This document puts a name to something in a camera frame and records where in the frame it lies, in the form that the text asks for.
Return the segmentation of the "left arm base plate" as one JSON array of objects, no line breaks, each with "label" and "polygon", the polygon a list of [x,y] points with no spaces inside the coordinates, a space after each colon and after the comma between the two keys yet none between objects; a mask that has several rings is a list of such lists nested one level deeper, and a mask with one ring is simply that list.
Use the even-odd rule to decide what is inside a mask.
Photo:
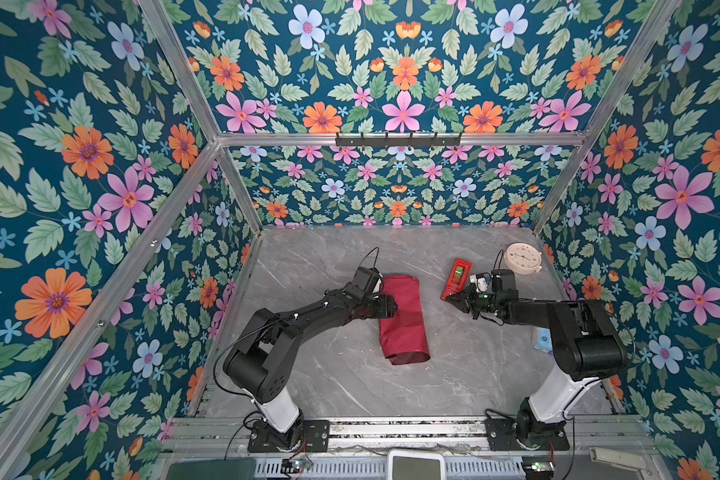
[{"label": "left arm base plate", "polygon": [[324,453],[328,450],[330,422],[297,420],[285,433],[278,432],[265,420],[255,420],[247,451],[249,453]]}]

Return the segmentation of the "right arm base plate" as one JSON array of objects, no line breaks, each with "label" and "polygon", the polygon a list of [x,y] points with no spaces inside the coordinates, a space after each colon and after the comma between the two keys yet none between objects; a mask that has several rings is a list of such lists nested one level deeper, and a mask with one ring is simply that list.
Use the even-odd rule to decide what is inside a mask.
[{"label": "right arm base plate", "polygon": [[531,420],[488,418],[484,420],[486,437],[493,451],[569,451],[565,422],[543,423]]}]

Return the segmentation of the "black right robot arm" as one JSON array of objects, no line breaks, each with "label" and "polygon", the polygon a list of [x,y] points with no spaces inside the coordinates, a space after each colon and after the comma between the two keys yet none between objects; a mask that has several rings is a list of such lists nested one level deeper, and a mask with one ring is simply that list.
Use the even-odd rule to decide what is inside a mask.
[{"label": "black right robot arm", "polygon": [[446,289],[441,299],[473,319],[549,331],[555,366],[506,424],[514,428],[512,446],[567,448],[568,410],[595,384],[628,364],[626,348],[608,312],[597,300],[523,298],[509,269],[463,277],[461,282],[460,290]]}]

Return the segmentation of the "maroon wrapping paper sheet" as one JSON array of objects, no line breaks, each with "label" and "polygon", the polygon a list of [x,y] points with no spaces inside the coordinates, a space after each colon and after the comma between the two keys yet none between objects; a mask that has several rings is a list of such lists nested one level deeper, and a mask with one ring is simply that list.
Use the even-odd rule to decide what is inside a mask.
[{"label": "maroon wrapping paper sheet", "polygon": [[419,280],[408,275],[385,279],[383,293],[391,295],[397,312],[379,320],[382,352],[392,365],[425,363],[430,360]]}]

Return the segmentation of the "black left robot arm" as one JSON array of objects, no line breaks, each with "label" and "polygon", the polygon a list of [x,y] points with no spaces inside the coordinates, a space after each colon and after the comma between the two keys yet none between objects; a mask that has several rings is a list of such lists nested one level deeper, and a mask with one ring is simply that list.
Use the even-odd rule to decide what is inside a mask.
[{"label": "black left robot arm", "polygon": [[303,344],[313,337],[354,320],[392,318],[394,298],[383,292],[383,275],[376,268],[358,267],[346,285],[289,311],[256,311],[231,345],[222,372],[256,406],[259,439],[290,451],[301,446],[304,415],[287,383]]}]

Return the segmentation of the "red tape dispenser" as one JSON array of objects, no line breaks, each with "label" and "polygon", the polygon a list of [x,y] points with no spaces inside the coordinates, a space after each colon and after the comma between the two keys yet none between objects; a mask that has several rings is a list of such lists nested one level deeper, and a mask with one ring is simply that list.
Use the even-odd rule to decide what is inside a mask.
[{"label": "red tape dispenser", "polygon": [[461,292],[468,283],[472,263],[456,258],[452,264],[445,287],[440,298],[445,301],[449,296]]}]

